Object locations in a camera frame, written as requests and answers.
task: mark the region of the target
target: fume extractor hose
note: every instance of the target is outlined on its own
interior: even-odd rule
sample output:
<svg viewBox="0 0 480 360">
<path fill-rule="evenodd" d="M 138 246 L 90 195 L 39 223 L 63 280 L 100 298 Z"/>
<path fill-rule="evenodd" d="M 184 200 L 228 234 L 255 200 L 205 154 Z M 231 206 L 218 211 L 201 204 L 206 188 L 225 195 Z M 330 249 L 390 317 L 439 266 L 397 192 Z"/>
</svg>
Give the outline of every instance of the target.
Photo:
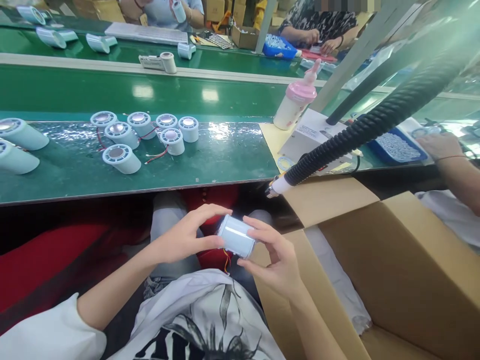
<svg viewBox="0 0 480 360">
<path fill-rule="evenodd" d="M 301 183 L 318 169 L 385 134 L 434 99 L 477 54 L 478 42 L 458 41 L 423 61 L 411 77 L 362 119 L 310 151 L 266 190 L 273 198 Z"/>
</svg>

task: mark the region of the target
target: white plastic components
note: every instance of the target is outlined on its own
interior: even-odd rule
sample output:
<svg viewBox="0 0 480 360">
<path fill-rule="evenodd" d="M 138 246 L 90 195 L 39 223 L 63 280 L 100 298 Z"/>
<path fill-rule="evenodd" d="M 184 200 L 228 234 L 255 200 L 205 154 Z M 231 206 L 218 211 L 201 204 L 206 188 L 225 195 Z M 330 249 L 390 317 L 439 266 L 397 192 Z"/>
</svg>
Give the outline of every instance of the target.
<svg viewBox="0 0 480 360">
<path fill-rule="evenodd" d="M 37 27 L 36 34 L 44 44 L 58 49 L 65 49 L 67 47 L 67 42 L 79 39 L 77 34 L 72 30 L 56 31 Z"/>
<path fill-rule="evenodd" d="M 115 36 L 96 36 L 87 34 L 85 38 L 88 46 L 97 53 L 110 54 L 110 47 L 118 44 Z"/>
<path fill-rule="evenodd" d="M 107 138 L 113 140 L 115 144 L 124 144 L 132 149 L 139 147 L 139 138 L 132 131 L 132 127 L 126 122 L 112 122 L 103 130 L 103 133 Z"/>
<path fill-rule="evenodd" d="M 199 122 L 191 116 L 184 116 L 178 120 L 178 129 L 183 134 L 183 140 L 194 143 L 199 139 Z"/>
<path fill-rule="evenodd" d="M 223 238 L 225 250 L 246 259 L 255 246 L 255 240 L 247 235 L 249 229 L 253 229 L 253 227 L 227 214 L 223 218 L 217 234 Z"/>
<path fill-rule="evenodd" d="M 157 116 L 156 125 L 161 129 L 171 129 L 171 128 L 178 128 L 179 121 L 175 115 L 172 114 L 162 114 Z"/>
<path fill-rule="evenodd" d="M 136 173 L 142 166 L 132 148 L 125 144 L 115 144 L 107 147 L 101 157 L 105 163 L 112 165 L 126 175 Z"/>
<path fill-rule="evenodd" d="M 155 125 L 152 123 L 150 115 L 146 112 L 137 111 L 128 115 L 126 122 L 136 131 L 138 136 L 142 139 L 153 139 L 157 133 L 155 132 Z"/>
<path fill-rule="evenodd" d="M 171 6 L 171 9 L 173 10 L 173 13 L 175 14 L 176 21 L 179 24 L 184 23 L 187 21 L 187 15 L 185 15 L 185 9 L 182 5 L 181 0 L 173 0 L 173 5 Z"/>
<path fill-rule="evenodd" d="M 167 152 L 170 155 L 181 155 L 185 151 L 184 137 L 177 128 L 167 128 L 159 135 L 160 141 L 168 146 Z"/>
<path fill-rule="evenodd" d="M 50 16 L 45 12 L 40 12 L 33 6 L 17 6 L 16 9 L 22 18 L 32 24 L 45 25 Z"/>
<path fill-rule="evenodd" d="M 191 60 L 192 59 L 192 54 L 197 51 L 197 47 L 194 44 L 186 44 L 183 42 L 179 42 L 178 45 L 176 46 L 176 49 L 178 50 L 178 55 L 182 59 L 187 59 Z"/>
<path fill-rule="evenodd" d="M 40 160 L 37 157 L 7 141 L 0 140 L 0 169 L 22 175 L 31 172 L 39 164 Z"/>
<path fill-rule="evenodd" d="M 99 111 L 90 117 L 90 123 L 97 128 L 106 128 L 111 123 L 117 122 L 119 119 L 111 111 Z"/>
<path fill-rule="evenodd" d="M 161 62 L 163 63 L 163 68 L 167 74 L 176 74 L 177 65 L 175 65 L 175 57 L 171 52 L 162 52 L 160 54 Z"/>
<path fill-rule="evenodd" d="M 50 139 L 28 125 L 24 120 L 9 117 L 0 120 L 0 138 L 8 140 L 26 150 L 44 148 Z"/>
</svg>

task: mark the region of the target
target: workbench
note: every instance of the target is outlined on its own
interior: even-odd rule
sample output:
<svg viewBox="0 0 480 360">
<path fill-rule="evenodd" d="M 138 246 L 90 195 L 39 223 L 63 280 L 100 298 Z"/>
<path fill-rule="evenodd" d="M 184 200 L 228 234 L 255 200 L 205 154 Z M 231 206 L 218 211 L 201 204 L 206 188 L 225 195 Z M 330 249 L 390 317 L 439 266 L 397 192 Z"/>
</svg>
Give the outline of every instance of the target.
<svg viewBox="0 0 480 360">
<path fill-rule="evenodd" d="M 126 40 L 119 40 L 110 55 L 99 54 L 87 45 L 85 22 L 82 26 L 79 41 L 67 50 L 46 46 L 31 26 L 0 27 L 0 119 L 31 121 L 51 139 L 33 153 L 41 160 L 36 170 L 21 176 L 0 173 L 0 205 L 267 181 L 279 173 L 258 123 L 272 122 L 288 83 L 303 77 L 299 61 L 206 46 L 187 61 L 177 57 L 173 46 Z M 137 68 L 139 55 L 163 51 L 175 54 L 177 75 Z M 24 63 L 9 58 L 18 55 Z M 105 70 L 99 64 L 127 68 Z M 329 76 L 322 71 L 315 85 L 320 89 Z M 348 94 L 341 90 L 323 113 L 331 114 Z M 373 91 L 350 112 L 362 113 L 387 95 Z M 414 117 L 461 120 L 478 109 L 474 96 L 439 97 Z M 181 156 L 164 156 L 123 175 L 103 163 L 88 122 L 101 110 L 115 112 L 121 121 L 135 111 L 149 112 L 152 119 L 162 113 L 194 116 L 200 138 L 186 143 Z M 147 154 L 163 149 L 159 141 L 148 140 L 135 153 L 144 163 Z M 360 170 L 387 167 L 367 148 L 362 151 L 368 166 Z"/>
</svg>

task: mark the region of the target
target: black and white patterned shirt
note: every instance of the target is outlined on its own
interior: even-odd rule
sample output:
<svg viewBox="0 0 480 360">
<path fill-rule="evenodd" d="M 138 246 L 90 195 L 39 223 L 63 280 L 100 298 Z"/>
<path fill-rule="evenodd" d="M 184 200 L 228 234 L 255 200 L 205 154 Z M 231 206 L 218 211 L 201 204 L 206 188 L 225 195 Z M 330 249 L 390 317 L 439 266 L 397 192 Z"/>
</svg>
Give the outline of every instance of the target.
<svg viewBox="0 0 480 360">
<path fill-rule="evenodd" d="M 297 0 L 278 32 L 281 34 L 286 27 L 297 30 L 318 29 L 320 41 L 325 42 L 338 38 L 356 26 L 357 18 L 353 11 L 315 11 L 314 0 Z"/>
</svg>

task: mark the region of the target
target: keyboard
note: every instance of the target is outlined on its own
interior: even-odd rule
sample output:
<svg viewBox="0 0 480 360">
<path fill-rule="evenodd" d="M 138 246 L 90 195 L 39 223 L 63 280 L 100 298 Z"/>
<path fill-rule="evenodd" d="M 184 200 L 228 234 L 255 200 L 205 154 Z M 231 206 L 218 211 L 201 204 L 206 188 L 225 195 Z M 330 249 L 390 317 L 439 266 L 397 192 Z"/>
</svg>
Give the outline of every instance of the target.
<svg viewBox="0 0 480 360">
<path fill-rule="evenodd" d="M 189 43 L 189 36 L 184 31 L 123 22 L 112 23 L 105 30 L 105 35 L 156 44 L 178 45 L 178 43 Z"/>
</svg>

